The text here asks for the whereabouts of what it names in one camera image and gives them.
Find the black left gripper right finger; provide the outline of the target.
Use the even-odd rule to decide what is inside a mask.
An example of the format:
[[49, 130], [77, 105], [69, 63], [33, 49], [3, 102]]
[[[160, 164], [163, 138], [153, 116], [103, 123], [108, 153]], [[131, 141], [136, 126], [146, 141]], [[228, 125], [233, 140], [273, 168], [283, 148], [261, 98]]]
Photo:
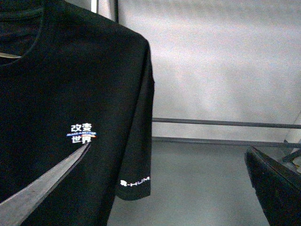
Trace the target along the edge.
[[245, 153], [248, 175], [271, 226], [301, 224], [301, 177], [255, 147]]

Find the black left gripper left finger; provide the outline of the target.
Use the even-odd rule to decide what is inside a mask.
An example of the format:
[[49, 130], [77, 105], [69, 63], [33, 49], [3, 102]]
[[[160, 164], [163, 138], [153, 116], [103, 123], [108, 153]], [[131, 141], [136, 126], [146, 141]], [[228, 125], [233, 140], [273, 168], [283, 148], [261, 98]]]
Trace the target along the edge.
[[27, 187], [0, 204], [0, 224], [19, 226], [78, 165], [91, 147], [90, 143], [69, 155], [53, 168], [34, 180]]

